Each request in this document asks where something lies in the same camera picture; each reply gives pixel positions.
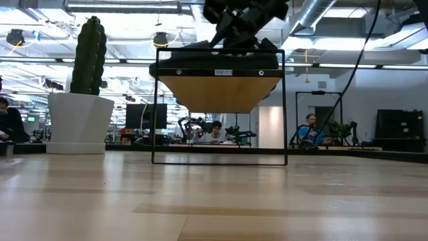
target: wooden floor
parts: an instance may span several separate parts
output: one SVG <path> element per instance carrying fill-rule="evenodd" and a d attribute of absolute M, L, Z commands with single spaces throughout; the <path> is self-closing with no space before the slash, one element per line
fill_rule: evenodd
<path fill-rule="evenodd" d="M 276 156 L 159 154 L 278 161 Z M 1 241 L 428 240 L 428 165 L 293 156 L 151 165 L 148 153 L 0 159 Z"/>

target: ceiling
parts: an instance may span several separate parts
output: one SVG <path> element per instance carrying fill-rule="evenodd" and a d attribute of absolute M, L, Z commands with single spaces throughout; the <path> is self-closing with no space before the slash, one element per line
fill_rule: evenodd
<path fill-rule="evenodd" d="M 289 15 L 297 14 L 302 0 L 288 2 Z M 2 5 L 0 3 L 0 56 L 15 56 L 25 58 L 74 58 L 77 44 L 77 36 L 82 25 L 88 18 L 96 15 L 106 30 L 108 38 L 106 58 L 108 59 L 144 59 L 154 60 L 156 49 L 153 46 L 153 37 L 156 32 L 167 32 L 169 46 L 183 47 L 187 44 L 210 40 L 215 35 L 215 25 L 206 21 L 202 16 L 202 0 L 181 1 L 181 10 L 177 13 L 177 2 L 168 3 L 152 1 L 146 7 L 135 7 L 136 1 L 95 1 L 95 0 L 69 0 L 67 5 L 60 0 L 39 0 L 34 8 L 18 8 L 14 4 Z M 97 8 L 88 7 L 90 4 L 98 4 Z M 399 33 L 401 22 L 414 13 L 412 1 L 384 1 L 382 17 L 379 20 L 377 39 L 384 41 L 390 35 Z M 259 39 L 268 38 L 277 47 L 288 51 L 289 61 L 294 62 L 324 62 L 353 64 L 359 51 L 327 50 L 317 48 L 316 41 L 320 38 L 331 37 L 364 37 L 364 28 L 355 27 L 370 22 L 371 13 L 365 11 L 358 17 L 334 17 L 336 13 L 348 13 L 360 8 L 370 9 L 375 5 L 374 1 L 345 0 L 338 1 L 330 10 L 330 17 L 324 17 L 316 26 L 314 36 L 293 36 L 285 39 L 284 21 L 273 19 L 259 33 Z M 25 38 L 23 48 L 16 48 L 5 41 L 6 35 L 11 29 L 22 29 Z M 424 35 L 418 36 L 407 45 L 419 43 Z M 288 47 L 291 40 L 297 42 L 297 47 Z M 308 50 L 299 47 L 304 43 L 311 44 Z M 363 64 L 412 64 L 420 60 L 417 50 L 407 50 L 410 46 L 402 46 L 394 51 L 370 51 L 364 55 Z M 168 58 L 168 53 L 163 53 L 161 58 Z M 294 68 L 289 74 L 303 74 L 305 68 Z M 340 70 L 313 69 L 313 74 L 339 73 Z M 24 105 L 26 111 L 34 109 L 46 110 L 49 92 L 43 87 L 46 79 L 66 86 L 71 79 L 72 67 L 61 64 L 24 64 L 0 62 L 0 75 L 3 78 L 2 92 L 18 92 L 24 94 L 9 94 L 13 104 Z M 135 103 L 144 103 L 151 100 L 153 79 L 148 75 L 147 64 L 137 66 L 109 66 L 106 64 L 103 80 L 108 87 L 101 90 L 101 95 L 112 99 L 117 108 L 112 122 L 122 125 L 124 118 L 123 104 L 129 103 L 127 94 L 133 96 Z M 164 95 L 162 101 L 171 104 L 170 121 L 187 115 L 187 109 L 182 106 L 177 110 L 173 93 L 163 85 L 160 85 L 160 93 Z"/>

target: desk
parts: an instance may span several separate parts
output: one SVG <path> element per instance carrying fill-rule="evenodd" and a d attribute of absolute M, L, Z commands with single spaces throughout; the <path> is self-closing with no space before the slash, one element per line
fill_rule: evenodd
<path fill-rule="evenodd" d="M 224 145 L 214 145 L 214 144 L 170 144 L 169 147 L 217 147 L 217 148 L 246 148 L 249 149 L 249 145 L 236 145 L 236 144 L 224 144 Z"/>
<path fill-rule="evenodd" d="M 132 145 L 136 140 L 136 133 L 120 133 L 119 139 L 122 145 Z"/>
<path fill-rule="evenodd" d="M 406 138 L 375 138 L 373 144 L 382 147 L 386 151 L 404 151 L 422 153 L 427 139 Z"/>
<path fill-rule="evenodd" d="M 289 149 L 299 149 L 297 145 L 290 145 Z M 353 146 L 345 146 L 345 147 L 334 147 L 334 146 L 319 146 L 318 150 L 329 150 L 329 151 L 347 151 L 347 150 L 366 150 L 366 151 L 382 151 L 382 147 L 353 147 Z"/>

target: ductwork pipe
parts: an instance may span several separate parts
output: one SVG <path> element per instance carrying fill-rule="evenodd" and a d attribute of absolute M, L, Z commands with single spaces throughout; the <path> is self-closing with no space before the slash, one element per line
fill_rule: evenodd
<path fill-rule="evenodd" d="M 171 6 L 167 8 L 163 6 L 163 8 L 155 7 L 148 5 L 148 7 L 135 7 L 132 5 L 122 5 L 120 7 L 114 7 L 113 5 L 107 5 L 108 7 L 103 7 L 100 5 L 72 5 L 71 7 L 67 7 L 66 9 L 72 13 L 139 13 L 139 14 L 183 14 L 192 16 L 192 11 L 190 8 L 182 8 L 179 9 L 176 6 Z"/>
<path fill-rule="evenodd" d="M 314 27 L 337 0 L 306 0 L 299 12 L 298 23 L 303 27 Z"/>

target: ceiling light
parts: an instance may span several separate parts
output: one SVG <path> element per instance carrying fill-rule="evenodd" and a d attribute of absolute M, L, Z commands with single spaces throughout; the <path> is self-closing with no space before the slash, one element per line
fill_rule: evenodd
<path fill-rule="evenodd" d="M 383 66 L 383 70 L 428 70 L 428 66 Z"/>
<path fill-rule="evenodd" d="M 156 35 L 153 37 L 153 45 L 156 48 L 167 48 L 168 39 L 166 32 L 156 32 Z"/>
<path fill-rule="evenodd" d="M 312 67 L 312 64 L 306 63 L 286 63 L 286 67 Z"/>
<path fill-rule="evenodd" d="M 6 42 L 13 46 L 22 46 L 25 43 L 22 32 L 22 29 L 12 29 L 6 36 Z"/>
<path fill-rule="evenodd" d="M 48 95 L 49 92 L 15 92 L 14 94 Z"/>
<path fill-rule="evenodd" d="M 154 60 L 127 60 L 129 64 L 153 64 Z"/>
<path fill-rule="evenodd" d="M 106 64 L 117 64 L 117 63 L 120 63 L 120 60 L 106 60 L 105 63 Z"/>
<path fill-rule="evenodd" d="M 41 110 L 41 109 L 31 109 L 31 111 L 35 111 L 35 112 L 47 112 L 47 110 Z"/>
<path fill-rule="evenodd" d="M 320 64 L 323 68 L 355 68 L 355 64 Z M 358 68 L 376 68 L 374 64 L 359 64 Z"/>
<path fill-rule="evenodd" d="M 152 5 L 127 5 L 127 4 L 69 4 L 68 7 L 89 7 L 89 8 L 153 8 Z M 176 6 L 157 5 L 160 9 L 177 9 Z"/>
<path fill-rule="evenodd" d="M 0 58 L 2 62 L 56 62 L 52 58 Z"/>
<path fill-rule="evenodd" d="M 314 48 L 314 43 L 312 40 L 304 37 L 288 37 L 287 40 L 282 44 L 283 50 L 309 50 L 312 48 Z"/>

